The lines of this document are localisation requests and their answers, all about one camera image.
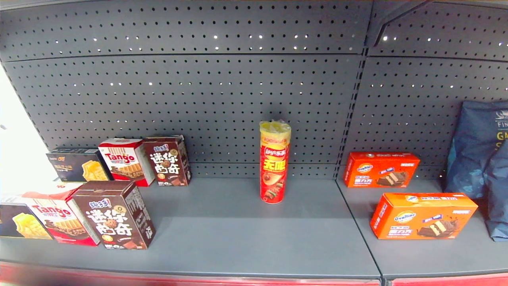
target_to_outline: brown cookie box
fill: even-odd
[[[183,135],[148,137],[146,155],[159,186],[187,186],[191,181]]]
[[[155,228],[133,181],[91,181],[73,195],[107,249],[147,249]]]

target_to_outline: white wall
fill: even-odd
[[[57,175],[47,147],[26,114],[11,82],[0,68],[0,194],[36,191],[38,182]]]

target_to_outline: red chip canister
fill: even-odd
[[[288,176],[291,127],[282,120],[261,121],[261,199],[277,204],[284,199]]]

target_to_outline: dark blue bag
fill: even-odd
[[[486,197],[484,171],[508,137],[508,102],[464,101],[448,154],[445,192]]]
[[[489,189],[490,237],[494,241],[508,241],[508,142],[492,155],[485,178]]]

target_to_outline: ovaltine box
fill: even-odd
[[[453,239],[477,207],[463,193],[384,193],[370,227],[379,239]]]
[[[17,195],[2,195],[0,237],[53,239],[25,201]]]
[[[99,238],[83,215],[71,208],[72,194],[81,185],[56,182],[37,185],[37,192],[27,192],[22,197],[59,243],[96,246]]]
[[[349,188],[405,188],[419,163],[412,153],[351,152],[343,179]]]
[[[155,228],[134,182],[92,181],[73,195],[107,249],[146,249]]]
[[[99,145],[99,150],[115,180],[135,181],[137,186],[148,187],[155,179],[142,139],[108,139]]]
[[[63,182],[111,180],[98,149],[56,148],[46,155]]]
[[[191,168],[183,135],[145,138],[146,155],[156,173],[159,186],[187,186]]]

